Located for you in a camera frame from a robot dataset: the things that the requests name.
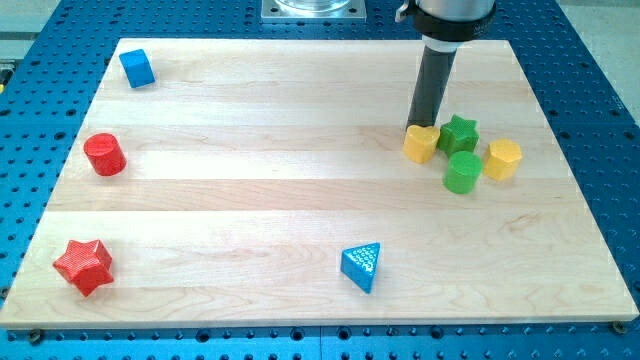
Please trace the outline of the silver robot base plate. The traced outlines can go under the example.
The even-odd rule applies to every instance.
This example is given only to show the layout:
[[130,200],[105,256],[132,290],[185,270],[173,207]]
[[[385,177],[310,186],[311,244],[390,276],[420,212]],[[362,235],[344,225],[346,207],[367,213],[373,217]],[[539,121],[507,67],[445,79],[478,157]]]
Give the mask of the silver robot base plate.
[[262,0],[260,18],[266,23],[365,21],[364,0]]

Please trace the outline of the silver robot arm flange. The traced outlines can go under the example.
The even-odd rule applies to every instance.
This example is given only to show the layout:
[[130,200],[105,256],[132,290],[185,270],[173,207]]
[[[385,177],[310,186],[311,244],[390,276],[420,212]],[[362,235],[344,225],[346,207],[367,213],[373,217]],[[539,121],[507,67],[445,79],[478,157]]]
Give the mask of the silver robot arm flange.
[[412,19],[423,37],[443,42],[466,42],[485,35],[497,12],[495,0],[405,0],[395,22]]

